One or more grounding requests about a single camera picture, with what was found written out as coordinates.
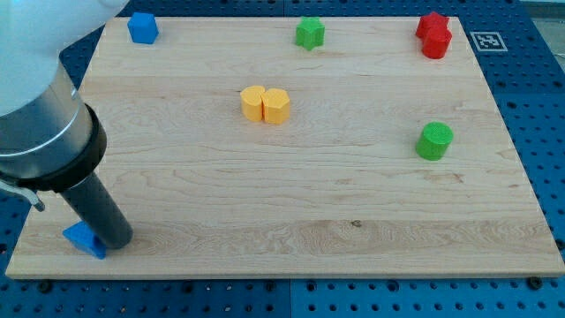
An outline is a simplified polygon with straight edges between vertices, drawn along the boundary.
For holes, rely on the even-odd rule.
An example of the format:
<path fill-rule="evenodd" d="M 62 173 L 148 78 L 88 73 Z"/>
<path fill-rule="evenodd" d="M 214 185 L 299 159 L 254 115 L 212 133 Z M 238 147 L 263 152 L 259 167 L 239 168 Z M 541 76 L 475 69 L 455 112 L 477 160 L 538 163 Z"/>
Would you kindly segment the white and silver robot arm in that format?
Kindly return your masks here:
<path fill-rule="evenodd" d="M 94 171 L 106 136 L 60 53 L 127 0 L 1 3 L 1 187 L 62 192 Z"/>

